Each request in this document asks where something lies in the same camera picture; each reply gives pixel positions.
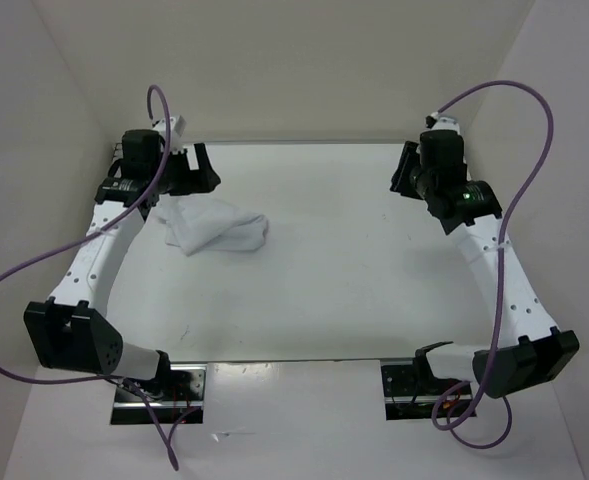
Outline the white skirt cloth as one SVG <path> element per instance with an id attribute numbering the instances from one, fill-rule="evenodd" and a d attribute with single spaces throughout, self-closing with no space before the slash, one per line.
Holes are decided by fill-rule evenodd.
<path id="1" fill-rule="evenodd" d="M 201 251 L 253 252 L 265 245 L 269 220 L 209 195 L 163 196 L 154 208 L 165 243 L 185 256 Z"/>

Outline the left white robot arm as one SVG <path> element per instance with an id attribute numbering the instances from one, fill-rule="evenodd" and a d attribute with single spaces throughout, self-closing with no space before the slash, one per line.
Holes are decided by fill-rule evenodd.
<path id="1" fill-rule="evenodd" d="M 76 253 L 44 302 L 31 302 L 23 319 L 40 364 L 46 368 L 125 377 L 150 399 L 166 397 L 179 376 L 167 353 L 127 343 L 107 320 L 107 304 L 129 246 L 160 196 L 211 193 L 220 178 L 206 147 L 173 151 L 157 130 L 126 131 L 95 195 L 89 230 L 97 238 Z"/>

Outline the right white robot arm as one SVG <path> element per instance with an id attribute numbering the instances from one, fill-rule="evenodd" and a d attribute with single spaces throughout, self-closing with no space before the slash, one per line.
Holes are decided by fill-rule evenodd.
<path id="1" fill-rule="evenodd" d="M 475 382 L 498 399 L 555 379 L 578 352 L 578 337 L 558 327 L 534 292 L 500 232 L 502 208 L 492 188 L 468 177 L 459 131 L 426 130 L 407 143 L 391 189 L 426 203 L 463 255 L 491 323 L 500 327 L 487 347 L 444 341 L 417 349 L 416 388 L 433 393 L 454 379 Z"/>

